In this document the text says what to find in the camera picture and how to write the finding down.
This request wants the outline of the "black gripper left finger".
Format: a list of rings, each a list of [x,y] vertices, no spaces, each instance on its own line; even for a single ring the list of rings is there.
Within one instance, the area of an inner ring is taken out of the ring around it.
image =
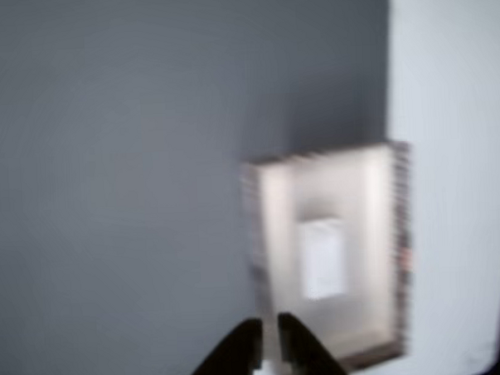
[[[253,375],[263,362],[263,321],[248,318],[233,328],[192,375]]]

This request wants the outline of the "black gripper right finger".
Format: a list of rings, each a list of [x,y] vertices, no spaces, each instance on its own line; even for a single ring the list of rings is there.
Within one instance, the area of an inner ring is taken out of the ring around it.
[[[281,313],[277,320],[281,358],[290,364],[293,375],[347,375],[300,319]]]

